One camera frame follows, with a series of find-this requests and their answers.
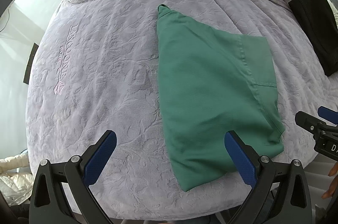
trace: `human hand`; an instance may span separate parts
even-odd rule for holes
[[[336,175],[338,172],[338,163],[336,163],[333,168],[330,170],[330,172],[328,173],[328,176],[334,176]],[[336,176],[331,184],[330,184],[330,187],[328,188],[328,190],[322,195],[322,199],[326,199],[326,198],[329,198],[331,196],[333,196],[336,188],[338,186],[338,176]]]

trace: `pink embroidery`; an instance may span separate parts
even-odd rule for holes
[[[64,79],[65,79],[65,76],[67,75],[68,64],[70,60],[70,52],[72,49],[73,39],[74,39],[76,31],[77,31],[77,25],[71,26],[68,32],[65,45],[60,46],[59,56],[57,59],[57,61],[60,62],[60,67],[56,71],[59,76],[58,76],[57,84],[54,87],[54,93],[58,95],[61,94],[62,89],[65,86]]]

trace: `white puffer jacket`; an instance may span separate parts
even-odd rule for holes
[[[27,153],[0,159],[0,191],[9,206],[20,205],[32,195],[33,175],[28,172],[9,172],[28,166]]]

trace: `folded black fabric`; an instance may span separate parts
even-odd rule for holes
[[[292,0],[289,6],[308,36],[325,75],[338,71],[338,29],[328,1]]]

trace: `cable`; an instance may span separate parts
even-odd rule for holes
[[[5,27],[7,26],[9,20],[10,20],[10,10],[8,9],[8,20],[7,20],[6,24],[5,24],[5,26],[3,27],[3,29],[0,30],[0,32],[2,32],[5,29]]]

